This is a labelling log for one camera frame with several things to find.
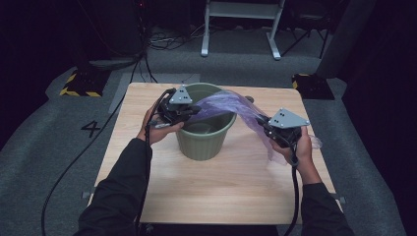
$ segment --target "wire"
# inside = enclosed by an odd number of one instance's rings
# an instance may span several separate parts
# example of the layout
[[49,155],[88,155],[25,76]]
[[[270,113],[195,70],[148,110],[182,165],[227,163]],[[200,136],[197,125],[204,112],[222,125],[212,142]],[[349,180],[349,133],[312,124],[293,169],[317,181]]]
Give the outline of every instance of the wire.
[[142,80],[144,81],[144,83],[146,83],[147,81],[144,78],[144,75],[142,75],[142,68],[141,65],[139,65],[139,73],[141,74]]
[[172,90],[171,89],[167,89],[160,97],[159,97],[159,99],[156,101],[156,103],[154,104],[154,107],[153,107],[153,110],[152,110],[152,112],[150,113],[150,117],[148,118],[148,120],[147,120],[147,123],[146,123],[146,125],[145,125],[145,142],[146,142],[146,160],[147,160],[147,185],[146,185],[146,187],[145,187],[145,191],[144,191],[144,194],[143,194],[143,197],[142,197],[142,202],[141,202],[141,206],[140,206],[140,208],[139,208],[139,211],[138,211],[138,214],[137,214],[137,216],[136,216],[136,219],[135,219],[135,225],[136,225],[136,229],[137,229],[137,232],[136,232],[136,234],[137,235],[139,235],[139,232],[138,232],[138,230],[140,231],[140,227],[139,227],[139,225],[140,225],[140,221],[141,221],[141,215],[142,215],[142,210],[143,210],[143,208],[144,208],[144,204],[145,204],[145,198],[146,198],[146,196],[147,196],[147,192],[148,192],[148,184],[149,184],[149,176],[150,176],[150,158],[151,158],[151,156],[150,156],[150,149],[149,149],[149,147],[150,147],[150,133],[149,133],[149,130],[150,130],[150,122],[151,122],[151,120],[152,120],[152,117],[153,117],[153,115],[155,114],[155,112],[156,112],[156,109],[157,109],[157,107],[159,106],[159,103],[162,101],[162,99],[169,93],[169,92],[171,92]]
[[145,62],[147,63],[147,68],[148,68],[148,73],[149,73],[149,76],[150,76],[150,81],[154,80],[157,83],[157,80],[153,76],[152,71],[150,70],[150,67],[149,67],[148,54],[145,54]]
[[190,33],[190,38],[185,38],[182,35],[176,36],[167,36],[166,32],[156,32],[149,40],[149,48],[154,50],[174,50],[185,45],[187,42],[193,41],[198,37],[202,37],[204,34],[201,33],[200,35],[195,36],[194,34],[198,32],[205,24],[200,25],[199,27],[195,28]]
[[[133,68],[132,71],[132,76],[131,76],[131,80],[129,82],[129,84],[132,82],[133,80],[133,76],[135,74],[135,70],[136,67],[138,66],[139,61],[135,64],[135,67]],[[94,136],[94,138],[92,138],[92,140],[87,144],[87,146],[73,159],[73,161],[71,161],[71,163],[67,166],[67,168],[64,170],[64,172],[62,172],[62,174],[59,176],[59,178],[57,179],[57,181],[55,182],[55,184],[53,185],[52,189],[50,190],[48,196],[45,199],[45,202],[43,204],[43,208],[42,208],[42,213],[41,213],[41,217],[40,217],[40,227],[41,227],[41,231],[42,231],[42,236],[46,236],[46,231],[45,231],[45,215],[46,215],[46,208],[48,206],[49,200],[53,194],[53,192],[55,191],[56,187],[58,186],[58,184],[61,182],[62,178],[65,176],[65,174],[68,172],[68,170],[77,162],[78,159],[80,159],[80,157],[89,149],[89,147],[95,142],[95,140],[100,136],[100,134],[104,131],[104,129],[106,128],[106,126],[108,125],[108,123],[110,122],[111,118],[114,116],[114,114],[116,113],[117,109],[119,109],[119,106],[122,104],[123,100],[125,99],[125,95],[126,93],[123,95],[123,97],[120,99],[119,103],[117,104],[116,108],[114,108],[113,112],[110,114],[110,116],[107,118],[106,122],[104,123],[103,127],[99,130],[99,132],[97,133],[96,136]]]
[[141,43],[143,45],[143,48],[141,49],[141,51],[137,54],[127,54],[127,53],[122,53],[119,51],[114,50],[112,47],[110,47],[108,45],[108,43],[103,39],[103,37],[101,36],[100,32],[97,30],[96,26],[94,25],[91,17],[89,16],[89,13],[87,12],[86,8],[83,6],[83,4],[80,2],[80,0],[77,0],[80,8],[82,9],[84,15],[86,16],[86,18],[88,19],[90,25],[92,26],[92,28],[94,29],[96,35],[98,36],[99,40],[103,43],[103,45],[111,52],[113,52],[116,55],[119,56],[124,56],[124,57],[129,57],[130,60],[128,62],[122,62],[122,63],[114,63],[114,64],[110,64],[110,65],[99,65],[99,64],[94,64],[91,63],[97,70],[99,71],[114,71],[114,70],[119,70],[122,68],[126,68],[129,67],[135,63],[137,63],[138,61],[141,60],[142,58],[142,53],[144,51],[144,49],[146,49],[147,45],[145,44],[146,42],[146,30],[145,27],[143,26],[143,21],[142,18],[139,17],[139,28],[140,28],[140,37],[141,37]]
[[[296,147],[292,147],[290,146],[291,152],[292,152],[292,162],[295,163],[296,160],[298,159],[295,153]],[[298,218],[298,209],[300,207],[300,192],[298,189],[298,180],[297,180],[297,166],[293,165],[291,168],[291,175],[292,175],[292,183],[294,185],[294,214],[292,216],[292,220],[290,225],[288,226],[288,229],[286,230],[284,236],[288,236],[291,231],[294,229],[295,227],[295,223],[297,222],[297,218]]]
[[187,79],[182,80],[181,84],[185,84],[188,80],[190,80],[195,74],[191,74],[191,76],[189,76]]

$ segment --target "wooden table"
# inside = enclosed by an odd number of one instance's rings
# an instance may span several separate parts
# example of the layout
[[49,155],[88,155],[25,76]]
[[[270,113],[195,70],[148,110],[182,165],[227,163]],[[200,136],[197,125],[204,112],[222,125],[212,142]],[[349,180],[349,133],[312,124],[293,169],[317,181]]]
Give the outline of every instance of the wooden table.
[[[96,179],[104,179],[123,148],[134,138],[144,115],[166,90],[179,85],[129,85],[106,154]],[[223,87],[250,95],[269,116],[280,107],[308,119],[295,89]],[[220,153],[206,161],[182,154],[175,134],[152,146],[153,159],[142,222],[288,224],[294,210],[291,166],[268,160],[258,135],[238,116]],[[319,149],[313,158],[331,193],[334,187]],[[300,200],[302,197],[301,179]]]

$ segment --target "white metal stand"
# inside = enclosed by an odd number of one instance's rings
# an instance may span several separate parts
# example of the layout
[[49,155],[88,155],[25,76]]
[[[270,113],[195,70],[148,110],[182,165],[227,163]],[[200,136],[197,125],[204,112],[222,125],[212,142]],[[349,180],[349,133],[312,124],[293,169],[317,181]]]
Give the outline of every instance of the white metal stand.
[[275,60],[281,59],[274,37],[284,3],[285,0],[279,0],[277,4],[231,3],[207,0],[202,56],[206,57],[209,55],[209,17],[231,17],[273,20],[272,31],[267,32],[267,39],[273,58]]

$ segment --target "black jacket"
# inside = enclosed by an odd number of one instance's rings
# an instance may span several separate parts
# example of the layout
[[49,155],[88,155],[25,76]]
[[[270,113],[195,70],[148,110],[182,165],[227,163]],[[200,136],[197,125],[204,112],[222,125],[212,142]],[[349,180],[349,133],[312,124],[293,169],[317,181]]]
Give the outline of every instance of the black jacket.
[[[150,151],[148,162],[147,149]],[[76,236],[136,235],[134,219],[145,197],[150,157],[151,149],[144,141],[132,139],[129,142],[108,177],[97,185],[91,204],[80,216]],[[301,215],[303,235],[354,235],[323,183],[303,186]],[[251,235],[253,230],[254,235],[261,235],[261,231],[273,231],[277,235],[271,227],[274,226],[160,225],[157,230],[156,225],[155,234],[166,235],[168,231],[169,235],[176,235],[175,231],[179,230],[179,235],[232,235],[234,230],[233,235]]]

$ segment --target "plastic bag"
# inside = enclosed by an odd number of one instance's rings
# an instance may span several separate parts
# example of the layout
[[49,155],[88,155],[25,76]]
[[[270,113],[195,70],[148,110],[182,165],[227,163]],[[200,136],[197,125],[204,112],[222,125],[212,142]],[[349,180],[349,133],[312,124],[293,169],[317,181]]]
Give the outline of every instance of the plastic bag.
[[[286,164],[284,156],[272,149],[272,145],[269,142],[269,137],[264,133],[264,127],[258,124],[257,117],[261,118],[260,114],[265,115],[265,112],[254,105],[245,96],[240,95],[232,90],[222,90],[213,95],[210,95],[202,100],[196,102],[195,105],[202,107],[202,110],[191,117],[190,122],[196,122],[199,120],[207,119],[209,117],[221,115],[227,112],[234,112],[238,114],[245,124],[255,131],[261,138],[265,147],[268,150],[268,159],[275,162]],[[313,148],[321,148],[322,142],[314,137],[312,138]]]

